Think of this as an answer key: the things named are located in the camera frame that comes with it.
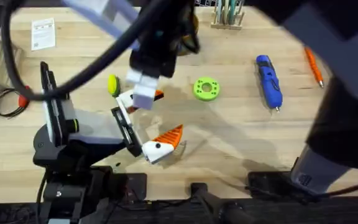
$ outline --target green disc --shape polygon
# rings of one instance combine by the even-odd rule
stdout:
[[[214,100],[219,95],[219,83],[210,77],[199,78],[193,85],[193,93],[202,101]]]

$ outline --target tool holder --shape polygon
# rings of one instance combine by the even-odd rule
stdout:
[[[213,11],[214,21],[211,23],[211,28],[241,30],[242,20],[246,14],[242,10],[243,4],[244,0],[218,0]]]

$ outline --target orange pen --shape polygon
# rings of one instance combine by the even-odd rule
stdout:
[[[316,59],[314,58],[313,52],[309,47],[305,47],[306,56],[308,56],[310,67],[314,73],[314,77],[321,88],[324,88],[323,76],[321,76],[320,70],[318,70]]]

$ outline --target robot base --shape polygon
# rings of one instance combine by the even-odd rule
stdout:
[[[80,223],[82,218],[96,212],[105,198],[144,200],[146,174],[120,174],[111,166],[93,166],[123,148],[124,143],[87,144],[78,140],[55,147],[46,126],[40,128],[34,138],[33,158],[35,165],[46,170],[40,219],[49,223],[56,220]]]
[[[308,192],[291,183],[290,172],[250,172],[248,186],[252,198],[276,202],[297,201],[302,204],[317,202]]]

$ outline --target orange handle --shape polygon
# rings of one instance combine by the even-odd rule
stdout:
[[[314,77],[316,78],[316,81],[323,81],[323,76],[321,75],[321,72],[317,67],[316,59],[314,58],[313,52],[308,47],[305,47],[305,52],[306,56],[308,57],[311,70],[313,71]]]

